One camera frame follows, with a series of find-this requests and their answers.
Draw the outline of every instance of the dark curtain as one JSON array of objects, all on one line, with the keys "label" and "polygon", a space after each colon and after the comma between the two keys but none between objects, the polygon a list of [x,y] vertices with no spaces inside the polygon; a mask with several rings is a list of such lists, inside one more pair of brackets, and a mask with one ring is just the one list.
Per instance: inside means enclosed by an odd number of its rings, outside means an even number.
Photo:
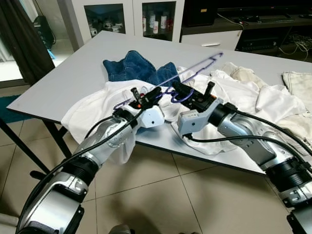
[{"label": "dark curtain", "polygon": [[0,34],[25,82],[33,85],[55,68],[19,0],[0,0]]}]

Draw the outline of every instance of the drawer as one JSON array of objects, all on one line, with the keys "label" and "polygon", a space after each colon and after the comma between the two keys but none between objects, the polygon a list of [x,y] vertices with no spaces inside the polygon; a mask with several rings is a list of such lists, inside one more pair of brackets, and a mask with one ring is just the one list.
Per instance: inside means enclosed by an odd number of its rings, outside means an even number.
[{"label": "drawer", "polygon": [[183,35],[181,43],[235,50],[242,30]]}]

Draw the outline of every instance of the white table top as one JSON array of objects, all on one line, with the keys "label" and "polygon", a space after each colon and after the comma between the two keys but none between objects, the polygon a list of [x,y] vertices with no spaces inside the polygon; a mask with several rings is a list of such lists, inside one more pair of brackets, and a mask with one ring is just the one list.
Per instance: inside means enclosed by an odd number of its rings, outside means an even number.
[{"label": "white table top", "polygon": [[[189,67],[210,55],[222,51],[224,53],[223,57],[208,71],[218,69],[229,61],[237,66],[253,69],[269,85],[283,84],[282,72],[312,73],[312,65],[307,62],[215,48],[203,48],[195,45],[102,31],[12,102],[8,108],[60,123],[65,113],[78,100],[104,87],[108,75],[102,64],[103,60],[120,60],[125,57],[129,50],[138,51],[155,68],[170,61],[176,66]],[[137,135],[137,141],[157,148],[262,173],[241,149],[216,156],[206,156],[193,150],[177,137],[169,124],[140,131]]]}]

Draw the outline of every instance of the cabinet handle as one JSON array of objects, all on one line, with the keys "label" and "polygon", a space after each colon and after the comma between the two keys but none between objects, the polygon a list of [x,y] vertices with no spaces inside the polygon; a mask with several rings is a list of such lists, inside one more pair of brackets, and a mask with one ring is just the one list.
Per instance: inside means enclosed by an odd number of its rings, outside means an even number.
[{"label": "cabinet handle", "polygon": [[211,47],[211,46],[218,46],[218,45],[220,45],[220,43],[202,44],[201,46]]}]

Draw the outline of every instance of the denim jeans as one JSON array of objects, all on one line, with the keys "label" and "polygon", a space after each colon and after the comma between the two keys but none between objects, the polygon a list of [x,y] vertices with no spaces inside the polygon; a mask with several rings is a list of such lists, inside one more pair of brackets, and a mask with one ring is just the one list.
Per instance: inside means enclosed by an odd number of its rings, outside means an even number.
[{"label": "denim jeans", "polygon": [[[158,85],[177,74],[176,66],[172,62],[156,70],[148,60],[135,50],[129,51],[126,57],[118,62],[104,60],[103,64],[107,70],[109,81],[139,79]],[[176,77],[163,86],[171,86],[174,81],[180,80]]]}]

